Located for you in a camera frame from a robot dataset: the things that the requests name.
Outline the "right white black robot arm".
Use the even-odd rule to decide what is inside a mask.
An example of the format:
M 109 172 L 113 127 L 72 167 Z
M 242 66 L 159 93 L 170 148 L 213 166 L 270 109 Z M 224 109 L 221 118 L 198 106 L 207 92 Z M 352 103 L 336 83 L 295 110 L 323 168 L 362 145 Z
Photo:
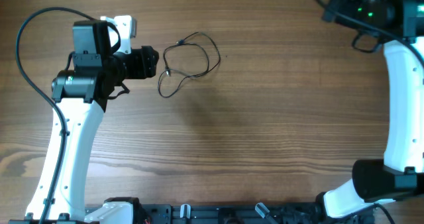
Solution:
M 322 19 L 372 36 L 389 76 L 384 156 L 357 160 L 349 181 L 317 198 L 325 223 L 423 195 L 423 0 L 329 0 Z

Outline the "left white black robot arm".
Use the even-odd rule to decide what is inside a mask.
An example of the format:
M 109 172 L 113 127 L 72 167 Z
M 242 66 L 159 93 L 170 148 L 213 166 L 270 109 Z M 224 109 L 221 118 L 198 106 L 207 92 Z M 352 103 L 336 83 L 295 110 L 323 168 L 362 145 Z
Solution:
M 136 19 L 129 15 L 78 21 L 74 51 L 52 81 L 52 133 L 38 187 L 22 223 L 85 223 L 85 181 L 95 134 L 116 87 L 156 75 L 159 55 L 134 49 Z

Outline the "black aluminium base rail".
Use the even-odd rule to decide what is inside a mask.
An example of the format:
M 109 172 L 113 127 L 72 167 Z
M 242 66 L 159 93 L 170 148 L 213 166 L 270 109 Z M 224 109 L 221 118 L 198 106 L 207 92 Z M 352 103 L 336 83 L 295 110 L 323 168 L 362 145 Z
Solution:
M 87 208 L 86 223 L 226 224 L 226 223 L 350 223 L 374 224 L 374 211 L 331 219 L 318 203 L 283 205 L 164 205 L 140 204 L 139 199 L 112 197 L 98 208 Z

